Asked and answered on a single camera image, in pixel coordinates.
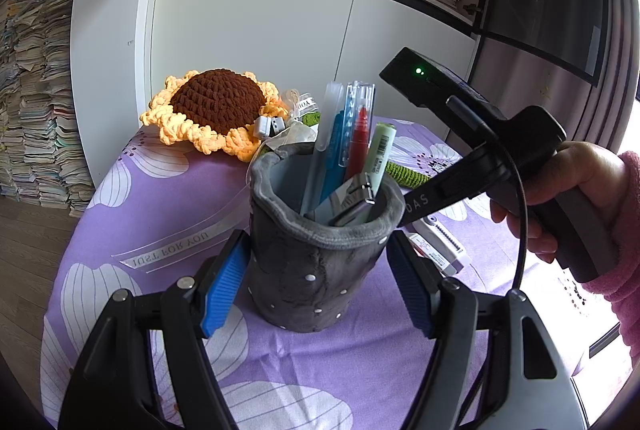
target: gray plush pen holder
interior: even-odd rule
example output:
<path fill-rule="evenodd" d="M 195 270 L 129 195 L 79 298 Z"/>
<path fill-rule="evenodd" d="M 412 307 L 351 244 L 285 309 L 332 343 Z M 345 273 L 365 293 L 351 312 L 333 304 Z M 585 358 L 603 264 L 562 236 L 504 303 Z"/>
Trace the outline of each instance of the gray plush pen holder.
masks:
<path fill-rule="evenodd" d="M 370 222 L 329 227 L 300 215 L 313 146 L 282 146 L 251 169 L 249 289 L 269 323 L 298 333 L 344 315 L 404 212 L 400 188 L 385 175 Z"/>

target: wooden floor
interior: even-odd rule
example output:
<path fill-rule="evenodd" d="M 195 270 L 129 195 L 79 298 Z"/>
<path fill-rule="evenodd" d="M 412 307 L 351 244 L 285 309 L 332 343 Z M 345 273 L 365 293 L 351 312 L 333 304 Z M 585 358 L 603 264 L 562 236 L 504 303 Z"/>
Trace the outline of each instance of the wooden floor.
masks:
<path fill-rule="evenodd" d="M 0 351 L 38 410 L 43 317 L 77 219 L 0 197 Z"/>

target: pink sleeve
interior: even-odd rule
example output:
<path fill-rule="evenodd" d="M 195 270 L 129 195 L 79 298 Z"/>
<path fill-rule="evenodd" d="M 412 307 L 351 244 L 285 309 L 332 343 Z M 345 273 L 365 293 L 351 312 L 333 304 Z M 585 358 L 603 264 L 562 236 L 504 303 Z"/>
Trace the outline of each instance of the pink sleeve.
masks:
<path fill-rule="evenodd" d="M 640 359 L 640 156 L 626 152 L 620 158 L 629 169 L 626 198 L 611 230 L 620 248 L 620 263 L 606 275 L 584 284 L 584 288 L 611 302 L 635 366 Z"/>

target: yellow plush toy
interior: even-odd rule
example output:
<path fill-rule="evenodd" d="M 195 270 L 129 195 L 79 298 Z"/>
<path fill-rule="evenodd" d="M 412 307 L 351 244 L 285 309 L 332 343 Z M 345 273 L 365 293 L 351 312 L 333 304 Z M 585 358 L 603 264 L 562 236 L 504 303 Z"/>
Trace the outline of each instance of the yellow plush toy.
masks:
<path fill-rule="evenodd" d="M 255 119 L 287 117 L 276 86 L 258 81 L 251 72 L 190 70 L 181 79 L 167 77 L 164 86 L 140 121 L 158 125 L 164 144 L 188 140 L 205 155 L 222 149 L 249 162 L 260 146 Z"/>

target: red marker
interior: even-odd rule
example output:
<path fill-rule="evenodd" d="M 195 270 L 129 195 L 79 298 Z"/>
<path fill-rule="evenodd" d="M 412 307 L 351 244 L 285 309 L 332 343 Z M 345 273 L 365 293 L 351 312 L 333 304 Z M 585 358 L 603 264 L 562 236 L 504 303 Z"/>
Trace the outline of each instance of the red marker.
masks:
<path fill-rule="evenodd" d="M 349 162 L 344 180 L 348 180 L 353 175 L 362 173 L 364 162 L 367 159 L 369 150 L 369 117 L 367 109 L 363 106 L 358 112 L 358 118 L 353 126 L 353 136 L 349 144 Z"/>

